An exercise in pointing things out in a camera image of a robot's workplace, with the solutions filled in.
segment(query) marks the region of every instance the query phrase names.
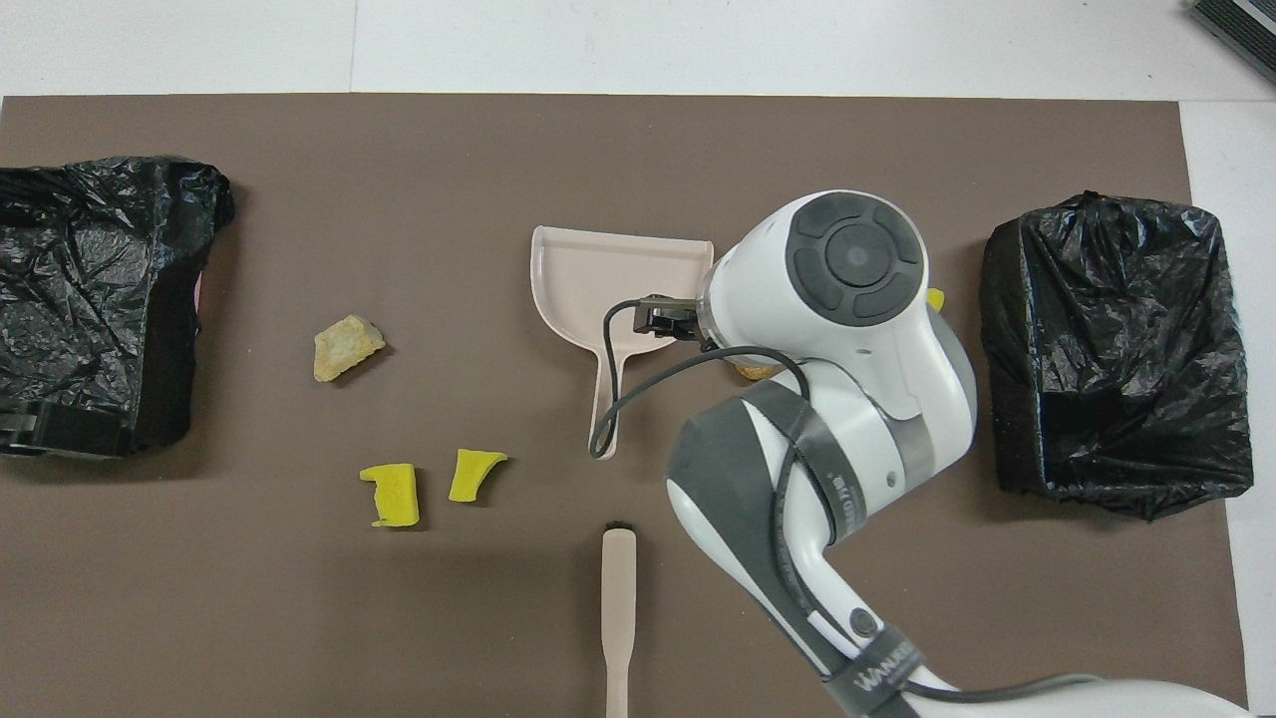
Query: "yellow sponge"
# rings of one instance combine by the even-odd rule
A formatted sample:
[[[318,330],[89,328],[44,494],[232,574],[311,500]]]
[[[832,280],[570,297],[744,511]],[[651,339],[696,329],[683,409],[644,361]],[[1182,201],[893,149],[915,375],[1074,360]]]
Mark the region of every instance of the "yellow sponge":
[[[491,468],[509,459],[499,451],[471,451],[468,449],[457,450],[457,473],[452,477],[452,491],[448,499],[452,501],[473,501],[478,497],[478,485],[487,478]]]
[[[940,288],[930,287],[926,289],[926,304],[935,311],[944,307],[944,292]]]
[[[376,514],[380,522],[374,527],[412,527],[421,520],[416,505],[416,472],[411,464],[385,464],[359,473],[365,482],[376,483]]]

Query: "black trash bag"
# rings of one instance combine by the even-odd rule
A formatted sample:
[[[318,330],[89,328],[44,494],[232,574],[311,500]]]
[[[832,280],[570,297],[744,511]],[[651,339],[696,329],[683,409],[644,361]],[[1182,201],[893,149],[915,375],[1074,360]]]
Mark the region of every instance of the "black trash bag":
[[[1219,219],[1092,191],[999,226],[983,343],[1011,492],[1154,520],[1253,486]]]
[[[0,168],[0,454],[186,435],[195,286],[234,217],[230,181],[189,159]]]

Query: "dustpan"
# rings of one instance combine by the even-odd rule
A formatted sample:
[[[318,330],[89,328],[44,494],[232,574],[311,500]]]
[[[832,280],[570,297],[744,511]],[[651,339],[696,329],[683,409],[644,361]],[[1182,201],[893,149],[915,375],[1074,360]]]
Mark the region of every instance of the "dustpan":
[[[559,335],[588,348],[598,361],[593,384],[590,434],[611,407],[611,375],[602,343],[602,316],[618,302],[648,293],[694,297],[713,264],[708,241],[632,236],[596,231],[536,227],[532,232],[532,298],[541,318]],[[624,379],[627,358],[674,342],[632,330],[634,310],[611,323],[616,374]],[[602,459],[616,451],[619,434]]]

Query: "brush handle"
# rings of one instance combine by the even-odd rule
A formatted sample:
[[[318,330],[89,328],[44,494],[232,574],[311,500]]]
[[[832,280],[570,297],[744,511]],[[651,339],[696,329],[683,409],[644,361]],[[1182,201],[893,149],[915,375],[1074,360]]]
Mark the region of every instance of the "brush handle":
[[[629,718],[629,672],[607,675],[607,718]]]
[[[607,718],[629,715],[629,658],[634,649],[638,541],[629,529],[602,534],[602,657],[607,662]]]

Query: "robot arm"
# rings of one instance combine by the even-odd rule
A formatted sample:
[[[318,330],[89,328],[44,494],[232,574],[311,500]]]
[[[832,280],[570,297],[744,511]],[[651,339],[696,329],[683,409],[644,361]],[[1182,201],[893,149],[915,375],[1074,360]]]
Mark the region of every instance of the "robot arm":
[[[666,483],[692,539],[847,715],[1248,715],[1145,681],[952,691],[824,560],[824,548],[970,448],[974,372],[925,304],[928,278],[912,222],[884,199],[841,190],[785,205],[715,265],[697,334],[785,352],[810,392],[808,402],[783,372],[686,423]]]

